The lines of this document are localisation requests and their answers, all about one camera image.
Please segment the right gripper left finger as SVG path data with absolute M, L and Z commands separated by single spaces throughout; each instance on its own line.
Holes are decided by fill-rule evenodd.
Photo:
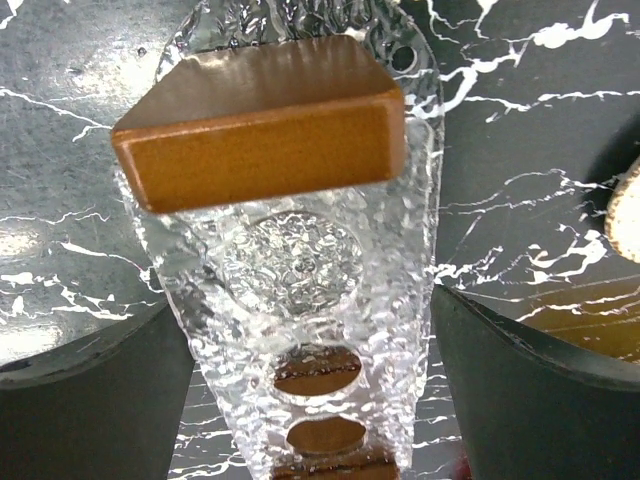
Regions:
M 193 368 L 167 304 L 2 365 L 2 478 L 166 478 Z

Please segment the clear toothbrush holder rack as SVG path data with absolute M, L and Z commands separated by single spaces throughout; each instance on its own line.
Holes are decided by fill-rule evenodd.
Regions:
M 430 126 L 347 35 L 181 60 L 117 180 L 251 475 L 393 476 L 424 388 Z

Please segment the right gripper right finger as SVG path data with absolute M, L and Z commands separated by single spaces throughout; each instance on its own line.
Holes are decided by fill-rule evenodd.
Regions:
M 432 325 L 473 478 L 638 478 L 637 365 L 443 285 Z

